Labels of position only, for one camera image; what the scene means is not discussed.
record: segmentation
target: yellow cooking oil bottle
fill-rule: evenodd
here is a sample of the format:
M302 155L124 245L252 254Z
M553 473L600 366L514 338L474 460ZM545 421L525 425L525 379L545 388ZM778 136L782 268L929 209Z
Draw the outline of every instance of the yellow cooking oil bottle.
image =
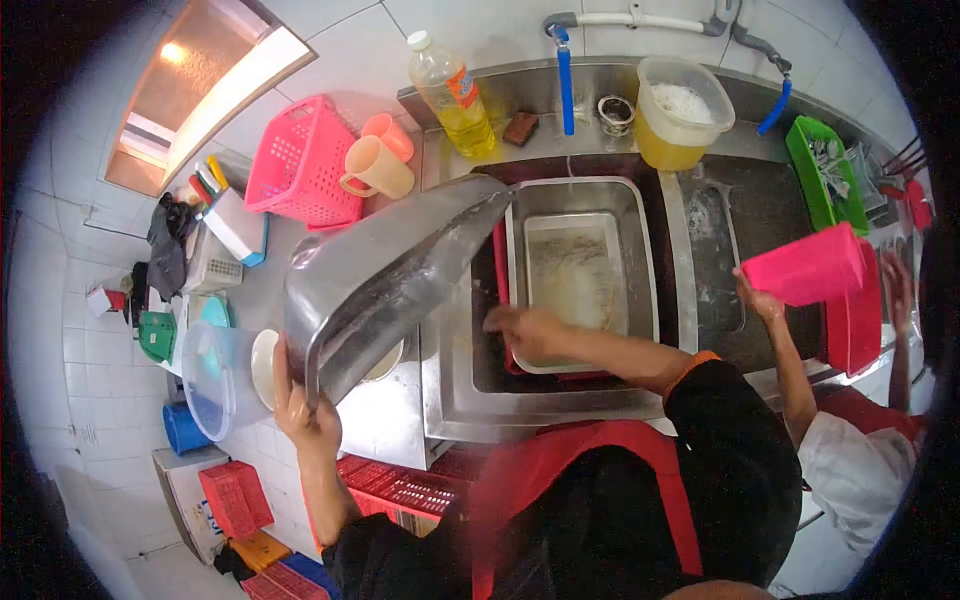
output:
M479 90L464 62L433 43L427 32L407 37L413 50L410 81L444 127L454 147L467 158L488 155L496 145Z

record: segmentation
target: white pipe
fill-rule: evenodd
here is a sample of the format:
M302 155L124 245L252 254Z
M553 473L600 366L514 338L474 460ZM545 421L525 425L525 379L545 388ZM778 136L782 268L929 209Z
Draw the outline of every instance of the white pipe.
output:
M662 27L694 34L704 32L704 24L699 21L675 19L669 16L638 15L634 18L627 12L585 12L577 15L578 25L626 25L633 27Z

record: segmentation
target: blue bucket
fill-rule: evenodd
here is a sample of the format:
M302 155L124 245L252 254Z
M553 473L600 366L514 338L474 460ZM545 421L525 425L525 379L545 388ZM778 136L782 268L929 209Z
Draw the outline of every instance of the blue bucket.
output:
M167 430L167 440L170 441L170 447L177 456L187 450L213 444L193 421L193 415L190 414L190 407L186 402L164 404L163 428Z

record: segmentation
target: pink basket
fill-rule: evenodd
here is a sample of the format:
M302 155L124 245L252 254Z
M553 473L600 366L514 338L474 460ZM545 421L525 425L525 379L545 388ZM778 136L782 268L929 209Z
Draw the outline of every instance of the pink basket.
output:
M244 206L303 221L314 231L355 223L363 200L340 186L354 141L324 96L297 102L260 138Z

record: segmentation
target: light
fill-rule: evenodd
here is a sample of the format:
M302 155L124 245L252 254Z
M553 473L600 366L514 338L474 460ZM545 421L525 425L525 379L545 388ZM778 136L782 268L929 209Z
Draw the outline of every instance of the light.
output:
M183 50L183 48L171 41L163 44L163 47L160 48L160 56L165 60L180 64L183 61L183 58L186 57L186 52Z

